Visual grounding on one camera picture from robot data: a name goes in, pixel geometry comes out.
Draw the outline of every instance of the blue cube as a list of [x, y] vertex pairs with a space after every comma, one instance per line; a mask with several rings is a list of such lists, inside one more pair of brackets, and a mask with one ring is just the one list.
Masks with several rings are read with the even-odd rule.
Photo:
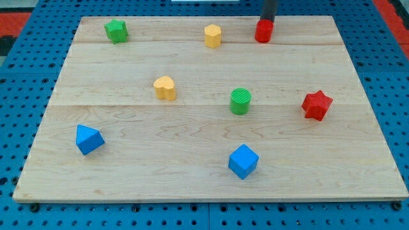
[[257, 167], [258, 155], [245, 144], [230, 154], [229, 168], [244, 180]]
[[87, 155], [105, 143], [100, 132], [84, 125], [77, 126], [76, 145], [83, 155]]

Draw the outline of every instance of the wooden board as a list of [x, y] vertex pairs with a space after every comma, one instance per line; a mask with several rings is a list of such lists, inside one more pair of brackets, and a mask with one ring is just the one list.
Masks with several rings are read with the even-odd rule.
[[[32, 203], [382, 201], [408, 197], [332, 17], [277, 17], [272, 41], [254, 41], [257, 17], [118, 17], [129, 42], [113, 45], [109, 17], [84, 17], [14, 192]], [[222, 27], [204, 46], [203, 28]], [[153, 81], [171, 76], [175, 101]], [[237, 87], [252, 93], [229, 111]], [[305, 119], [307, 93], [334, 102]], [[87, 156], [83, 124], [106, 144]], [[259, 156], [245, 180], [228, 156]]]

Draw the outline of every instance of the yellow heart-shaped block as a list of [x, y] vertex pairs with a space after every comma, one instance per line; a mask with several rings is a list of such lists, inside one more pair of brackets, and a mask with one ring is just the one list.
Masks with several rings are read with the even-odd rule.
[[174, 100], [176, 99], [176, 91], [174, 90], [174, 82], [172, 78], [168, 76], [159, 77], [154, 83], [153, 87], [155, 87], [156, 97], [159, 100], [168, 99]]

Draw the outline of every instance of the yellow pentagon block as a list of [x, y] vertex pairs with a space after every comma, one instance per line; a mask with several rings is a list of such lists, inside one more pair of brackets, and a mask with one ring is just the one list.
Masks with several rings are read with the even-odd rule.
[[204, 28], [204, 44], [216, 48], [222, 43], [222, 29], [220, 26], [209, 25]]
[[153, 87], [155, 88], [156, 97], [159, 100], [167, 99], [171, 101], [176, 99], [176, 91], [174, 90], [172, 78], [168, 76], [159, 77], [153, 83]]

